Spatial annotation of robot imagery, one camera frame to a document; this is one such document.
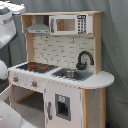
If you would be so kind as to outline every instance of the cabinet door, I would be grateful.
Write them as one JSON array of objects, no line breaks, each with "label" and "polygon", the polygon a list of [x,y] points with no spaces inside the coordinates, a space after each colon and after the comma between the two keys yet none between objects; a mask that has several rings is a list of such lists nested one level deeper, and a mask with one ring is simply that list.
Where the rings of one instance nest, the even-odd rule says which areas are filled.
[{"label": "cabinet door", "polygon": [[1,94],[0,94],[0,100],[7,103],[9,106],[15,109],[14,104],[14,93],[13,93],[13,86],[10,85],[8,88],[6,88]]},{"label": "cabinet door", "polygon": [[46,81],[46,128],[82,128],[81,89]]}]

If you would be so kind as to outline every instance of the cabinet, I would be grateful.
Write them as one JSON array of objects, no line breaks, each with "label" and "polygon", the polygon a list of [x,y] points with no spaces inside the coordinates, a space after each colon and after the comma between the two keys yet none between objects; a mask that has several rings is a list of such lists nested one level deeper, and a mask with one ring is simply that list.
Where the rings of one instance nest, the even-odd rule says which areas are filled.
[{"label": "cabinet", "polygon": [[83,128],[81,89],[46,81],[46,128]]},{"label": "cabinet", "polygon": [[37,127],[83,128],[81,89],[45,80],[42,93],[11,85],[0,95],[3,101],[8,98],[9,105]]}]

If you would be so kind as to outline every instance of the oven door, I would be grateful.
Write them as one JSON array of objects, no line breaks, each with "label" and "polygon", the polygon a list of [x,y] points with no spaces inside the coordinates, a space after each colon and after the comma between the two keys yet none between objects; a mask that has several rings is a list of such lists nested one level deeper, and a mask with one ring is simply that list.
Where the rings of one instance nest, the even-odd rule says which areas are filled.
[{"label": "oven door", "polygon": [[0,100],[15,109],[13,85],[8,86],[2,93],[0,93]]},{"label": "oven door", "polygon": [[78,34],[77,15],[59,15],[49,17],[50,35]]}]

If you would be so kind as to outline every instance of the black stovetop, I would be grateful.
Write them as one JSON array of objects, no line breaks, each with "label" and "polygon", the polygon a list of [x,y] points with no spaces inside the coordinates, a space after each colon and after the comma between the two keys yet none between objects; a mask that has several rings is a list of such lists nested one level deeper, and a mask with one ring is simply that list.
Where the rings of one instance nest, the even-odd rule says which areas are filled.
[{"label": "black stovetop", "polygon": [[23,70],[28,70],[30,72],[46,73],[48,71],[51,71],[52,69],[57,68],[57,66],[36,63],[36,62],[30,62],[30,63],[24,64],[22,66],[19,66],[17,68],[23,69]]}]

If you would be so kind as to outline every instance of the gray fabric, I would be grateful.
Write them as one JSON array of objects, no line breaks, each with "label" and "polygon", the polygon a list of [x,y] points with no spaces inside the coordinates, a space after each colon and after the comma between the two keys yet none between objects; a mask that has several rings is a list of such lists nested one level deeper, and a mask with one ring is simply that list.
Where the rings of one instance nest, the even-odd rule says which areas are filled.
[{"label": "gray fabric", "polygon": [[[113,128],[128,127],[128,0],[12,0],[23,3],[26,12],[102,10],[103,70],[115,76],[107,88],[107,121]],[[20,17],[15,18],[18,38],[11,43],[13,65],[26,60]],[[6,48],[0,54],[8,63]]]}]

